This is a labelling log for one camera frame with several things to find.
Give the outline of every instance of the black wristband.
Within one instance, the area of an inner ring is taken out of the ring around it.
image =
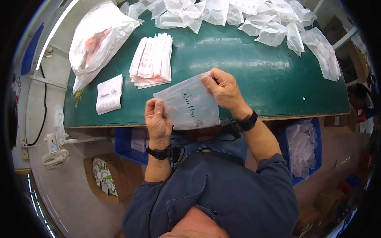
[[[258,115],[253,111],[251,116],[247,116],[245,119],[237,122],[244,131],[248,131],[255,126],[257,119]]]

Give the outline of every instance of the pile of plastic bags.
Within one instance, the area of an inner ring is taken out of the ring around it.
[[[290,150],[291,175],[302,177],[309,176],[309,169],[315,169],[314,149],[319,145],[315,140],[316,128],[311,123],[311,119],[302,121],[286,129],[288,147]]]
[[[129,71],[135,87],[142,89],[172,81],[172,42],[167,33],[140,40]]]
[[[76,75],[73,94],[97,76],[139,22],[124,15],[113,0],[94,6],[75,29],[69,61]]]

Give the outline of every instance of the fluorescent light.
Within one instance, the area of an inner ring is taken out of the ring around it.
[[[45,53],[45,50],[46,48],[48,47],[49,45],[49,42],[50,40],[53,38],[54,34],[56,33],[59,25],[61,24],[61,22],[64,20],[64,18],[66,17],[66,15],[70,12],[70,10],[74,7],[74,5],[78,2],[78,0],[73,0],[69,6],[67,6],[67,8],[64,10],[64,12],[62,13],[62,15],[58,18],[58,21],[56,22],[56,24],[54,25],[53,29],[51,30],[48,38],[46,39],[46,42],[45,42],[45,45],[44,47],[42,47],[42,51],[41,51],[41,54],[40,54],[40,57],[38,58],[38,61],[37,61],[37,65],[36,65],[36,70],[38,70],[40,68],[40,64],[41,64],[41,61],[42,61],[42,57],[44,56],[44,53]]]

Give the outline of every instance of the green table surface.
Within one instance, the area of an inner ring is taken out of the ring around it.
[[[72,95],[75,75],[71,72],[64,104],[65,127],[144,125],[144,105],[153,93],[213,67],[236,78],[245,101],[265,120],[350,112],[344,79],[341,77],[337,82],[324,79],[318,60],[307,46],[299,57],[287,48],[286,38],[278,47],[271,47],[255,42],[256,37],[228,24],[215,26],[204,21],[199,33],[195,34],[189,28],[156,28],[150,17],[149,11],[139,17],[146,22],[135,29],[111,61],[84,88],[82,100]],[[128,73],[136,48],[141,38],[163,32],[173,37],[172,82],[138,90]],[[123,75],[122,108],[98,116],[95,109],[97,85],[119,74]],[[223,108],[219,114],[221,118],[231,116]]]

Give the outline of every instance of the black cable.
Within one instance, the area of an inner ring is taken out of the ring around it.
[[[45,78],[44,71],[42,70],[42,65],[40,65],[40,68],[41,68],[42,77]],[[36,144],[36,142],[37,142],[38,139],[40,138],[42,129],[43,129],[44,125],[45,125],[46,111],[47,111],[47,108],[46,108],[46,84],[45,84],[44,107],[45,107],[45,114],[44,114],[44,120],[42,121],[42,126],[41,126],[41,129],[40,129],[40,132],[38,133],[38,136],[37,136],[36,140],[35,140],[32,144],[27,144],[27,146],[32,146],[32,145],[35,145],[35,144]]]

